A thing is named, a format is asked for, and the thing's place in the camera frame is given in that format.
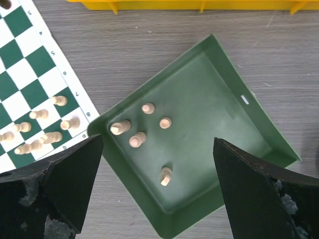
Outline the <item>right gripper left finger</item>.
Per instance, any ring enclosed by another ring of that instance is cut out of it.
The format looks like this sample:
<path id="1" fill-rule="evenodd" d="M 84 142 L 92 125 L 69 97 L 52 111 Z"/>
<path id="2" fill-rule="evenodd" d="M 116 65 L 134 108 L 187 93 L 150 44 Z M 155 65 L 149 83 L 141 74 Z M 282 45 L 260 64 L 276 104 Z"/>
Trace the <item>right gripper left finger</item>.
<path id="1" fill-rule="evenodd" d="M 103 151 L 100 134 L 0 175 L 2 239 L 73 239 L 85 221 Z"/>

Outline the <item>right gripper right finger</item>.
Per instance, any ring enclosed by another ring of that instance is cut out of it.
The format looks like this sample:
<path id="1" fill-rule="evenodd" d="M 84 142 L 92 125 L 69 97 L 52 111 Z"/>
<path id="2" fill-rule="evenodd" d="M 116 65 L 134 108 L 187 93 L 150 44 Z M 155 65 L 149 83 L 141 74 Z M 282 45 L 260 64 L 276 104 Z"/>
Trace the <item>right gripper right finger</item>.
<path id="1" fill-rule="evenodd" d="M 317 239 L 319 180 L 214 139 L 213 157 L 235 239 Z"/>

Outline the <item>light wooden pawn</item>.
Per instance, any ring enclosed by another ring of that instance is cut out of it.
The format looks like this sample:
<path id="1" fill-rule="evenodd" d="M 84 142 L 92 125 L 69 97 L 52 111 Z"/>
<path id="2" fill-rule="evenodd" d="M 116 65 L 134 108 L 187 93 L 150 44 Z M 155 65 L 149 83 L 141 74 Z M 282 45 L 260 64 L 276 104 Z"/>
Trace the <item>light wooden pawn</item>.
<path id="1" fill-rule="evenodd" d="M 39 110 L 39 111 L 32 111 L 29 113 L 29 117 L 31 119 L 46 119 L 48 118 L 48 110 L 46 109 L 42 109 L 42 110 Z"/>
<path id="2" fill-rule="evenodd" d="M 29 122 L 21 122 L 12 126 L 12 130 L 15 132 L 29 132 L 31 128 L 32 125 Z"/>
<path id="3" fill-rule="evenodd" d="M 14 134 L 11 131 L 5 132 L 4 134 L 0 135 L 0 142 L 2 141 L 11 141 L 14 139 Z"/>

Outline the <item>light wooden rook piece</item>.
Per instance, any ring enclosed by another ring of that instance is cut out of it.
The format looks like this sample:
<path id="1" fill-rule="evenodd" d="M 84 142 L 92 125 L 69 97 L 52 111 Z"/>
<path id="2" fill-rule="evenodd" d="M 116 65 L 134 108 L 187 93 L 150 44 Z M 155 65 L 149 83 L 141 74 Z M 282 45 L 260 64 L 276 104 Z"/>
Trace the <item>light wooden rook piece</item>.
<path id="1" fill-rule="evenodd" d="M 80 126 L 80 119 L 79 118 L 72 118 L 70 120 L 63 120 L 60 123 L 60 128 L 62 130 L 76 129 L 79 126 Z"/>

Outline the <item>green white chess board mat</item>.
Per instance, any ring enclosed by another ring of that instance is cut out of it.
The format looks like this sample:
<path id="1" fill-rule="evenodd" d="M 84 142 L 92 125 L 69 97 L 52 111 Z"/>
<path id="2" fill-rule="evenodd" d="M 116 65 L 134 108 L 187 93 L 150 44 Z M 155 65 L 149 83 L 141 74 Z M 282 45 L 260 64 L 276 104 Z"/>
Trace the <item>green white chess board mat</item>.
<path id="1" fill-rule="evenodd" d="M 65 96 L 65 106 L 51 97 Z M 29 113 L 48 110 L 48 118 L 31 119 Z M 87 138 L 87 127 L 98 112 L 53 39 L 35 4 L 12 0 L 0 10 L 0 134 L 14 139 L 0 142 L 0 170 L 10 171 L 41 160 Z M 80 119 L 76 129 L 60 123 Z M 29 132 L 12 126 L 29 122 Z"/>

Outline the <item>light wooden chess piece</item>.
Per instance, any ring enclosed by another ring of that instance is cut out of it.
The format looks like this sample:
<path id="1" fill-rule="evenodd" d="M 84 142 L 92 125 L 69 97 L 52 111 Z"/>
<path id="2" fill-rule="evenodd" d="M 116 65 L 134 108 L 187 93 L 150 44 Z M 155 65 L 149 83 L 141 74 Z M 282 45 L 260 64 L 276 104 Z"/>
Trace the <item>light wooden chess piece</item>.
<path id="1" fill-rule="evenodd" d="M 52 103 L 57 106 L 65 106 L 68 99 L 65 96 L 53 96 L 51 97 Z"/>

